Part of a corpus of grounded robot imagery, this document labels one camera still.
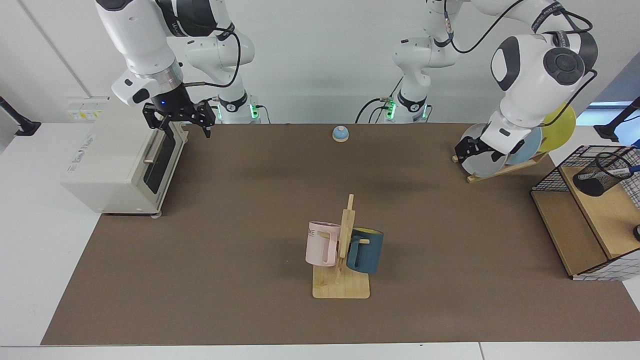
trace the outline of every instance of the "power outlet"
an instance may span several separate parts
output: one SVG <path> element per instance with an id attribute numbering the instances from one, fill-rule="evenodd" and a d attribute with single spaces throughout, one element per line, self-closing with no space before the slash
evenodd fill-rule
<path id="1" fill-rule="evenodd" d="M 108 96 L 67 98 L 67 113 L 73 121 L 94 122 L 102 113 L 102 107 L 109 101 Z"/>

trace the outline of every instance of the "brown table mat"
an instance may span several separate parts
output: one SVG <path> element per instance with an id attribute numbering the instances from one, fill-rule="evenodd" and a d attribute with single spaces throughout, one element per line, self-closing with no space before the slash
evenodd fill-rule
<path id="1" fill-rule="evenodd" d="M 620 282 L 567 278 L 529 190 L 467 184 L 468 125 L 198 128 L 157 220 L 103 216 L 43 345 L 640 340 Z M 385 232 L 368 300 L 316 300 L 307 222 Z"/>

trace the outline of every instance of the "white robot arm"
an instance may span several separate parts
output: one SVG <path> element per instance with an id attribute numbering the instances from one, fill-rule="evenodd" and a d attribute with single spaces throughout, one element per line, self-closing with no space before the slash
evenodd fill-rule
<path id="1" fill-rule="evenodd" d="M 231 69 L 251 62 L 255 49 L 236 31 L 224 0 L 96 0 L 96 8 L 127 63 L 112 90 L 130 106 L 150 99 L 153 105 L 146 105 L 144 111 L 150 127 L 188 120 L 202 126 L 209 136 L 215 121 L 206 101 L 191 102 L 182 82 L 181 64 L 167 44 L 168 36 L 198 38 L 187 45 L 187 57 L 214 82 L 226 84 L 217 85 L 218 99 L 224 105 L 220 111 L 223 120 L 251 122 L 255 118 L 237 67 Z M 163 120 L 155 119 L 153 112 Z"/>
<path id="2" fill-rule="evenodd" d="M 404 79 L 394 97 L 394 118 L 389 120 L 419 120 L 431 82 L 426 71 L 454 65 L 459 53 L 470 52 L 460 51 L 453 42 L 452 22 L 465 2 L 487 15 L 520 20 L 534 34 L 509 37 L 493 55 L 492 74 L 505 97 L 480 139 L 458 144 L 461 162 L 482 152 L 505 156 L 516 149 L 576 92 L 598 56 L 589 29 L 579 29 L 571 18 L 576 15 L 554 0 L 429 0 L 425 27 L 429 37 L 403 40 L 394 56 Z"/>

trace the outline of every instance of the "black mesh cup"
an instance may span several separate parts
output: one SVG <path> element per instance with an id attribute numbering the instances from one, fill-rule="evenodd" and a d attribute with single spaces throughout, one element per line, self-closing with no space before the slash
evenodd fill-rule
<path id="1" fill-rule="evenodd" d="M 601 152 L 586 168 L 573 176 L 574 185 L 589 196 L 601 196 L 620 181 L 629 179 L 631 173 L 612 174 L 612 170 L 630 168 L 631 164 L 612 152 Z"/>

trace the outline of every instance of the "wooden rack base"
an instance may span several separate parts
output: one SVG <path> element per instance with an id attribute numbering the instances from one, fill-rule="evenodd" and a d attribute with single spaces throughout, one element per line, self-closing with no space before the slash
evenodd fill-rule
<path id="1" fill-rule="evenodd" d="M 353 194 L 351 194 L 347 208 L 342 210 L 338 237 L 338 263 L 330 268 L 314 266 L 314 298 L 368 299 L 371 295 L 369 274 L 353 271 L 346 264 L 355 219 L 356 212 L 353 211 Z"/>
<path id="2" fill-rule="evenodd" d="M 539 152 L 537 153 L 533 158 L 531 158 L 528 161 L 525 161 L 521 164 L 517 164 L 517 165 L 505 165 L 502 169 L 500 169 L 500 171 L 496 172 L 494 175 L 492 176 L 488 176 L 488 177 L 477 177 L 476 175 L 471 175 L 467 177 L 467 182 L 469 184 L 472 183 L 477 183 L 479 181 L 482 180 L 487 180 L 487 179 L 491 179 L 493 177 L 497 177 L 500 175 L 504 175 L 504 174 L 508 174 L 510 172 L 514 172 L 517 170 L 521 170 L 523 168 L 528 168 L 528 167 L 532 167 L 534 165 L 537 165 L 539 162 L 542 161 L 542 159 L 544 159 L 549 153 L 548 152 Z M 454 163 L 458 163 L 458 157 L 456 155 L 454 155 L 451 160 Z"/>
<path id="3" fill-rule="evenodd" d="M 353 271 L 346 264 L 314 266 L 313 295 L 316 299 L 368 299 L 369 274 Z"/>

